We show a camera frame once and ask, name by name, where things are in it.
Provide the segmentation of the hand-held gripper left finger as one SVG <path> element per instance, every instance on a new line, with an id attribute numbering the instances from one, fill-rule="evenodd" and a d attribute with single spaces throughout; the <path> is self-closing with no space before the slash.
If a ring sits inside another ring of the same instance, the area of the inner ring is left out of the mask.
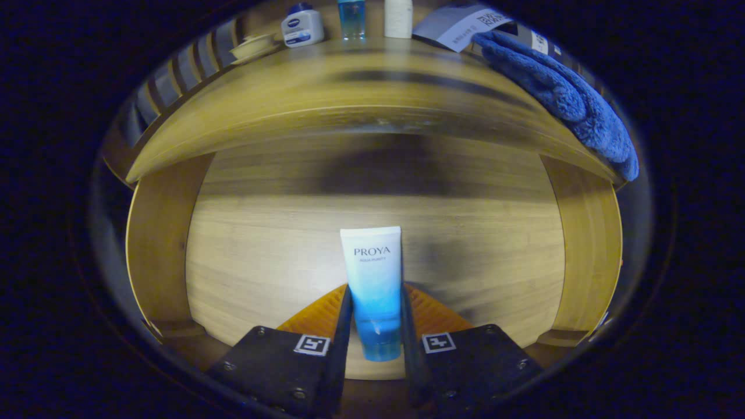
<path id="1" fill-rule="evenodd" d="M 234 392 L 295 417 L 340 410 L 352 297 L 339 286 L 282 326 L 255 326 L 207 374 Z"/>

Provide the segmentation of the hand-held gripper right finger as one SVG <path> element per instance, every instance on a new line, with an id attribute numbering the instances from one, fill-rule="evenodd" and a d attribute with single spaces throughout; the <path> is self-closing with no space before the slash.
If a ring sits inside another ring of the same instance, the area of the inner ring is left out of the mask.
<path id="1" fill-rule="evenodd" d="M 543 369 L 495 324 L 473 326 L 426 292 L 402 287 L 408 397 L 418 411 L 487 411 Z"/>

